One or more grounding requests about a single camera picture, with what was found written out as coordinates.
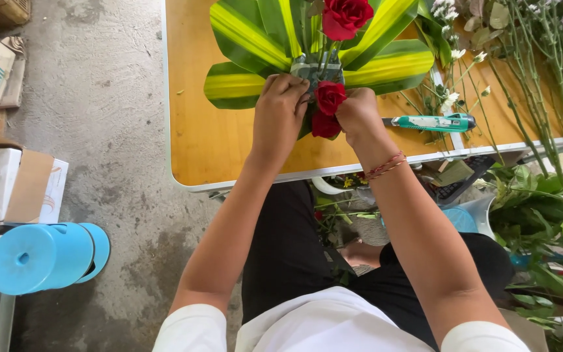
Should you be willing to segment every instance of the floral arrangement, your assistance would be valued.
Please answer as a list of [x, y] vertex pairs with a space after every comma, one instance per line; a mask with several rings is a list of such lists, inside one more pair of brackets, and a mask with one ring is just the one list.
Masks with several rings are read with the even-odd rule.
[[265, 78], [291, 73], [310, 81], [301, 139], [335, 139], [345, 89], [378, 95], [416, 87], [434, 64], [420, 40], [397, 40], [425, 14], [424, 0], [219, 0], [210, 21], [230, 62], [213, 65], [204, 92], [217, 108], [253, 108]]

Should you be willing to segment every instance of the wooden table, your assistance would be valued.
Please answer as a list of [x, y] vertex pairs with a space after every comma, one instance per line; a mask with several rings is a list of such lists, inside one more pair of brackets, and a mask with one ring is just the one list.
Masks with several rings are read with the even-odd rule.
[[[163, 43], [165, 46], [165, 109], [168, 131], [168, 158], [175, 180], [189, 192], [206, 192], [231, 188], [238, 177], [252, 144], [253, 109], [219, 110], [203, 94], [203, 83], [209, 68], [229, 61], [216, 45], [209, 22], [209, 7], [215, 0], [165, 1], [163, 12]], [[416, 38], [414, 28], [408, 28], [397, 39]], [[472, 55], [467, 53], [469, 65]], [[500, 66], [507, 81], [515, 80]], [[502, 152], [527, 150], [524, 138], [492, 70], [487, 63], [475, 65], [473, 81], [483, 89], [490, 85], [492, 94], [484, 98], [488, 125], [497, 147]], [[474, 92], [470, 80], [464, 80], [466, 92]], [[418, 101], [415, 92], [407, 92]], [[517, 102], [520, 116], [527, 116], [524, 98]], [[379, 111], [384, 117], [417, 115], [398, 93], [378, 97]], [[428, 132], [388, 127], [387, 131], [408, 156], [409, 162], [495, 153], [488, 127], [479, 107], [472, 111], [482, 135], [475, 129], [470, 140], [460, 133], [450, 133], [446, 143], [429, 143]], [[559, 124], [553, 119], [556, 143], [563, 144]], [[534, 124], [525, 128], [534, 136]], [[281, 170], [277, 181], [309, 179], [361, 170], [353, 152], [341, 136], [335, 141], [313, 138], [297, 141], [293, 152]]]

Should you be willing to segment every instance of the green box cutter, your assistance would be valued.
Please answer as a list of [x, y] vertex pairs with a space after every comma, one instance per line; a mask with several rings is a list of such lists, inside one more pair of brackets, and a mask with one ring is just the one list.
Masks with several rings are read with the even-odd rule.
[[382, 118], [385, 126], [399, 126], [436, 132], [466, 132], [477, 126], [475, 118], [465, 113], [449, 116], [401, 116]]

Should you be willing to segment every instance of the red rose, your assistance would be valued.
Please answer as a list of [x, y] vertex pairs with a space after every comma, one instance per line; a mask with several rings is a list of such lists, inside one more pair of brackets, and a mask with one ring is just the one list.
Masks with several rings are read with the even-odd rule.
[[345, 85], [342, 83], [333, 83], [329, 81], [318, 82], [318, 87], [314, 91], [317, 97], [318, 108], [325, 115], [334, 115], [338, 106], [347, 99], [345, 95]]
[[368, 0], [325, 0], [323, 32], [331, 40], [349, 40], [373, 17]]
[[314, 137], [332, 138], [342, 131], [336, 116], [326, 115], [317, 110], [312, 115], [312, 135]]

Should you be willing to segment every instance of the white bucket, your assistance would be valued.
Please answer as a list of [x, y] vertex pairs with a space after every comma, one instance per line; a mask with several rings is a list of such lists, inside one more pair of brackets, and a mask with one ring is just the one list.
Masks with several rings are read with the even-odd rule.
[[352, 188], [333, 187], [332, 185], [327, 183], [327, 181], [325, 181], [322, 177], [314, 177], [312, 179], [312, 183], [314, 184], [314, 187], [316, 187], [319, 191], [330, 195], [349, 192], [352, 190]]
[[480, 234], [486, 235], [491, 239], [496, 241], [494, 232], [490, 228], [490, 206], [496, 196], [489, 196], [481, 199], [475, 199], [460, 206], [473, 217], [475, 225], [477, 225], [477, 231]]

